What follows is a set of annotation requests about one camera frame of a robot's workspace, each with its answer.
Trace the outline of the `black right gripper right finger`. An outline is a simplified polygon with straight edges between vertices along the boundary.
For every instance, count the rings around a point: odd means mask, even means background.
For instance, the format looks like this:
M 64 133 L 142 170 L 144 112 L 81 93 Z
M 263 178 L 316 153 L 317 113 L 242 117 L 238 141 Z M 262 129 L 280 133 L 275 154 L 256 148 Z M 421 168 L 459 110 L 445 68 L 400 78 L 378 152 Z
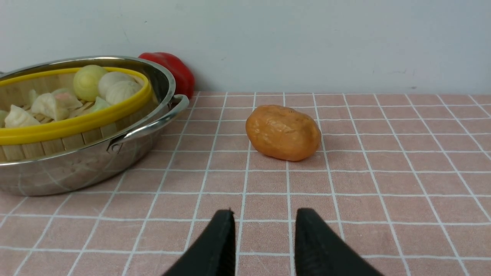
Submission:
M 297 276 L 381 276 L 312 208 L 297 210 L 294 261 Z

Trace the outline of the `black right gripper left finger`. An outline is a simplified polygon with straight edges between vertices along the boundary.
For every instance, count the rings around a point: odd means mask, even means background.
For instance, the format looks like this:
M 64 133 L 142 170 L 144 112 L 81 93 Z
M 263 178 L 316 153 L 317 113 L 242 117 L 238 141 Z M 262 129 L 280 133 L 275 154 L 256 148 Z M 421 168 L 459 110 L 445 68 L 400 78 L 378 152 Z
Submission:
M 231 210 L 217 210 L 207 227 L 165 276 L 234 276 L 236 224 Z

